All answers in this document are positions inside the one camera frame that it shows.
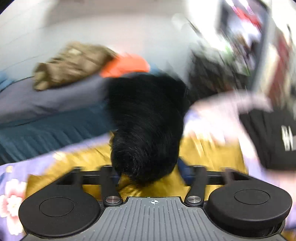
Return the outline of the purple floral bed sheet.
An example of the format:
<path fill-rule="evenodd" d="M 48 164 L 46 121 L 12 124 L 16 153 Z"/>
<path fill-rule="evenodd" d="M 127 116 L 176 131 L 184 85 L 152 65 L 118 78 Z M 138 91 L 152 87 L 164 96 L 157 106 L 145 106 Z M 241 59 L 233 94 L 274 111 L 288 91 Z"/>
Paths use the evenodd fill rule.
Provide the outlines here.
<path fill-rule="evenodd" d="M 1 166 L 1 240 L 23 238 L 18 218 L 20 204 L 61 171 L 75 164 L 89 169 L 95 161 L 108 164 L 109 141 L 110 134 L 106 133 L 27 161 Z M 295 172 L 268 171 L 260 166 L 249 137 L 232 114 L 213 122 L 205 111 L 190 111 L 186 116 L 180 153 L 187 163 L 206 165 L 211 170 L 230 165 L 247 171 L 295 197 Z"/>

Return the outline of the olive brown jacket on bed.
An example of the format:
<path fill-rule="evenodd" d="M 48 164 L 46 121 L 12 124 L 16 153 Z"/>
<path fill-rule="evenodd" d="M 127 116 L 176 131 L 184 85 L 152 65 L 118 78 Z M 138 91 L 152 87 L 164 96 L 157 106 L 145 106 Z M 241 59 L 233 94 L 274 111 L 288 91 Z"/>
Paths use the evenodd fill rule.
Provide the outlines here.
<path fill-rule="evenodd" d="M 77 82 L 99 73 L 117 53 L 103 45 L 72 42 L 55 57 L 34 69 L 33 88 L 43 91 Z"/>

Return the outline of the black fuzzy garment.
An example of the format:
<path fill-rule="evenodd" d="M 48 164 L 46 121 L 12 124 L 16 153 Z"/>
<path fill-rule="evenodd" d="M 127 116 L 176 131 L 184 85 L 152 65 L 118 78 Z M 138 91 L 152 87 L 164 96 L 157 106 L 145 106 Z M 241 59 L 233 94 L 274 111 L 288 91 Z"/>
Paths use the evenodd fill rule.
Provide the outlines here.
<path fill-rule="evenodd" d="M 148 185 L 144 170 L 152 161 L 162 161 L 166 170 L 177 164 L 190 106 L 188 87 L 168 74 L 136 74 L 111 78 L 106 90 L 114 126 L 112 166 L 136 184 Z"/>

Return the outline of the teal bed with grey blanket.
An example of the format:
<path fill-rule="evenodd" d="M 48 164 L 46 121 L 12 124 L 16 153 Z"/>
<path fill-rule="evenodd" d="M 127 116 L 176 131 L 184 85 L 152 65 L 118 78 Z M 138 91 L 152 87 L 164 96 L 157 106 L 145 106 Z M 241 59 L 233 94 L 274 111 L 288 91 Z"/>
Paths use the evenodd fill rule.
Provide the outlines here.
<path fill-rule="evenodd" d="M 112 128 L 105 111 L 107 78 L 36 91 L 32 78 L 1 92 L 1 164 L 37 157 L 99 137 Z"/>

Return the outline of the orange cloth on bed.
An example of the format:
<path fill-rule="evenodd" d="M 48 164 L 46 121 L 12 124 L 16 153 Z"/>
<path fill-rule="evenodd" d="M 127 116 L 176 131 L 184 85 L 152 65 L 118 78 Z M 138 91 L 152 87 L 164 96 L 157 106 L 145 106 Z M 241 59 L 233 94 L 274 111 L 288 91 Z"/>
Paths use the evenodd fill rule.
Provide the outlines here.
<path fill-rule="evenodd" d="M 151 67 L 141 56 L 134 54 L 117 55 L 100 70 L 99 75 L 103 78 L 121 77 L 128 73 L 148 73 Z"/>

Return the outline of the gold satin jacket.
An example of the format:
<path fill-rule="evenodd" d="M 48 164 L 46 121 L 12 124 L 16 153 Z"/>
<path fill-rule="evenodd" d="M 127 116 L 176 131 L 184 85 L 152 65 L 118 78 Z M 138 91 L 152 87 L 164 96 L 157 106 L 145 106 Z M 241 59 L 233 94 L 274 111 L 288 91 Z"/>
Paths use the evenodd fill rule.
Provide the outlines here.
<path fill-rule="evenodd" d="M 110 144 L 105 143 L 71 153 L 54 154 L 55 161 L 43 174 L 29 176 L 25 197 L 33 195 L 74 167 L 81 167 L 83 171 L 94 171 L 102 166 L 110 165 L 110 153 Z M 237 141 L 221 144 L 191 135 L 182 139 L 179 153 L 187 165 L 205 166 L 209 171 L 231 168 L 244 174 L 248 172 Z M 117 190 L 123 199 L 128 196 L 179 196 L 184 198 L 189 190 L 177 167 L 166 170 L 162 161 L 152 161 L 151 167 L 144 170 L 144 175 L 151 181 L 150 184 L 136 184 L 126 175 L 121 177 Z"/>

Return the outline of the black folded garment right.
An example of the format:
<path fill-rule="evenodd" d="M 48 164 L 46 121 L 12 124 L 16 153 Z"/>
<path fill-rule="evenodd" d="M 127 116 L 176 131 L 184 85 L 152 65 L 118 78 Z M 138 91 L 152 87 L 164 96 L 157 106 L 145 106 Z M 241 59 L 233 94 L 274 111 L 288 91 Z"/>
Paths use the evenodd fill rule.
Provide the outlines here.
<path fill-rule="evenodd" d="M 260 163 L 270 170 L 295 170 L 295 119 L 285 109 L 253 109 L 239 115 Z"/>

